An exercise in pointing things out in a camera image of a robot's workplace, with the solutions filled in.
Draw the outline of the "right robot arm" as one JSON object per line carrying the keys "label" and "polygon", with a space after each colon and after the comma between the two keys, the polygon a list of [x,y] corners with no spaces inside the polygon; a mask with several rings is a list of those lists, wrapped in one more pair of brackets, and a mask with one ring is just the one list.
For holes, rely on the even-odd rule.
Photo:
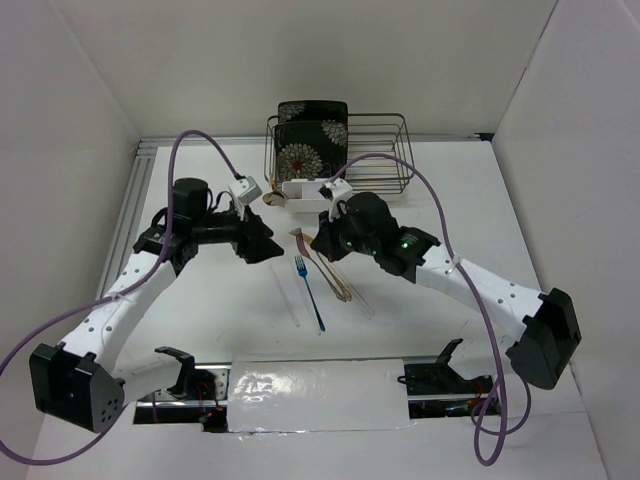
{"label": "right robot arm", "polygon": [[582,340],[569,294],[521,286],[456,256],[437,237],[399,225],[371,192],[338,201],[318,222],[314,251],[331,262],[351,253],[369,256],[390,275],[487,314],[514,341],[506,351],[514,372],[539,389],[556,387]]}

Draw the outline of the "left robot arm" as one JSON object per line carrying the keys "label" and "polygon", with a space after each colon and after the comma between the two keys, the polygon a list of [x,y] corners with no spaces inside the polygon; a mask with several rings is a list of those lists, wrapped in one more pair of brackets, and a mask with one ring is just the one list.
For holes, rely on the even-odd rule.
{"label": "left robot arm", "polygon": [[229,186],[227,209],[209,202],[208,184],[181,178],[171,202],[135,242],[115,283],[81,324],[55,346],[41,344],[29,358],[38,410],[93,433],[106,432],[131,400],[131,377],[114,367],[146,311],[184,270],[200,246],[228,244],[248,264],[283,255],[272,230],[250,205],[262,191],[252,177]]}

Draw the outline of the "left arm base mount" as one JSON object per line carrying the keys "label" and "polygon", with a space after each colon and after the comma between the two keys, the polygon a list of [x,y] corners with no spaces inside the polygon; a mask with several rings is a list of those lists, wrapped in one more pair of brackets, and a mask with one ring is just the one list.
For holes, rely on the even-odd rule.
{"label": "left arm base mount", "polygon": [[135,404],[134,425],[199,424],[204,432],[228,431],[230,364],[197,363],[182,350],[162,346],[160,360],[180,365],[174,381],[141,397]]}

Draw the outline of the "gold spoon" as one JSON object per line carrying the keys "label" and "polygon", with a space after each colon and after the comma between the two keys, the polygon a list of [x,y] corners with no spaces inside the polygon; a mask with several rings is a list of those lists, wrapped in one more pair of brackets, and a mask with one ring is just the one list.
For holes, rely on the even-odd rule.
{"label": "gold spoon", "polygon": [[274,175],[272,173],[269,173],[268,180],[269,180],[269,185],[270,185],[271,191],[272,192],[276,192],[278,190],[278,186],[277,186],[277,182],[276,182],[276,180],[274,178]]}

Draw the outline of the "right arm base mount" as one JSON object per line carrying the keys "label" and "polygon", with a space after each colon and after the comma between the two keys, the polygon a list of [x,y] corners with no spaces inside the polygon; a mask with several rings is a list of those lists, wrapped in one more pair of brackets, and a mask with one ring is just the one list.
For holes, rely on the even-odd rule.
{"label": "right arm base mount", "polygon": [[450,365],[461,338],[451,340],[433,361],[404,363],[396,381],[406,388],[411,419],[469,417],[494,385],[490,375],[464,378]]}

